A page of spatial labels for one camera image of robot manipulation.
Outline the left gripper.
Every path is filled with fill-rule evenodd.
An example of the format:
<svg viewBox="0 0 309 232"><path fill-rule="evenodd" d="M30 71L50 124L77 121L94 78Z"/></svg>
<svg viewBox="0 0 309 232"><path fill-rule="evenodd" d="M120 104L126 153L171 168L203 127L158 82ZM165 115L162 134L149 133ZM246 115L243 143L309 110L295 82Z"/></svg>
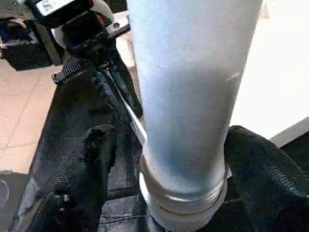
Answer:
<svg viewBox="0 0 309 232"><path fill-rule="evenodd" d="M79 76L91 75L91 83L112 110L117 127L129 126L131 117L118 92L131 107L137 118L143 109L134 89L131 74L117 48L116 39L130 31L127 16L119 21L94 11L87 11L61 27L66 51L77 58L63 70L53 75L57 85L67 83Z"/></svg>

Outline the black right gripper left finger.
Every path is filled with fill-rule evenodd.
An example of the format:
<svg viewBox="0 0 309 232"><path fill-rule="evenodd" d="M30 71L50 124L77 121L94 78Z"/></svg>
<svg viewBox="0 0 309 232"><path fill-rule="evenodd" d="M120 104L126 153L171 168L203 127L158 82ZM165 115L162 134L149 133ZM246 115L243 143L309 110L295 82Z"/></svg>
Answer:
<svg viewBox="0 0 309 232"><path fill-rule="evenodd" d="M117 130L89 129L41 186L26 188L12 232L95 232L106 201Z"/></svg>

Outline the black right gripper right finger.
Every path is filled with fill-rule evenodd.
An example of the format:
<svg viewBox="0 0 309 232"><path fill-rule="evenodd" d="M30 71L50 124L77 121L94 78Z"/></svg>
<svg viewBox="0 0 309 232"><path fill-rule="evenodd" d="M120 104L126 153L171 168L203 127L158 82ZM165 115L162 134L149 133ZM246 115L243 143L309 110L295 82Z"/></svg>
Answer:
<svg viewBox="0 0 309 232"><path fill-rule="evenodd" d="M309 230L309 178L283 150L247 128L231 126L224 155L257 232Z"/></svg>

